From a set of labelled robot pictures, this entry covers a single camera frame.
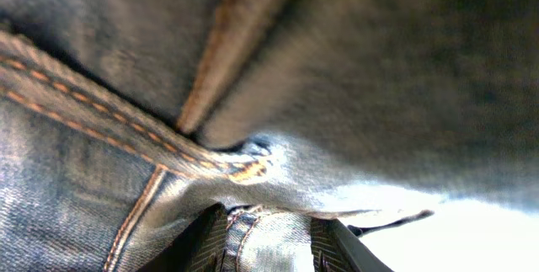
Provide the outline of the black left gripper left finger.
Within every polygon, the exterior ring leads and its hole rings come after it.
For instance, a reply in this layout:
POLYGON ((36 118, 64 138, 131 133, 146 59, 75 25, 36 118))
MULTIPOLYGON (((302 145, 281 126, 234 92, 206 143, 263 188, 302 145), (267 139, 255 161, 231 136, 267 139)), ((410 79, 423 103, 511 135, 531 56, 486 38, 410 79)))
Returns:
POLYGON ((217 203, 201 212, 172 244, 139 272, 219 272, 227 244, 227 211, 217 203))

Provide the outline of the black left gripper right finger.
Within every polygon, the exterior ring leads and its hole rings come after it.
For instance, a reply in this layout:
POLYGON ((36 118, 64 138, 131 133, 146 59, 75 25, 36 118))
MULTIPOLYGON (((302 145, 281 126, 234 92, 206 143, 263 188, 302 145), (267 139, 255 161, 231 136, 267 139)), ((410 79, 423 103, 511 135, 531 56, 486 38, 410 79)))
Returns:
POLYGON ((316 272, 392 272, 339 220, 311 219, 316 272))

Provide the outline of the light blue denim jeans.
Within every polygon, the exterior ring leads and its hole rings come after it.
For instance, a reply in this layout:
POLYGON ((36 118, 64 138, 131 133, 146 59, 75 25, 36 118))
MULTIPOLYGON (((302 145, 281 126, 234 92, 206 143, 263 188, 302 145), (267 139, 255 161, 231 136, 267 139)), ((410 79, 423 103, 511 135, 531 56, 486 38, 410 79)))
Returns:
POLYGON ((1 268, 538 268, 538 0, 1 0, 1 268))

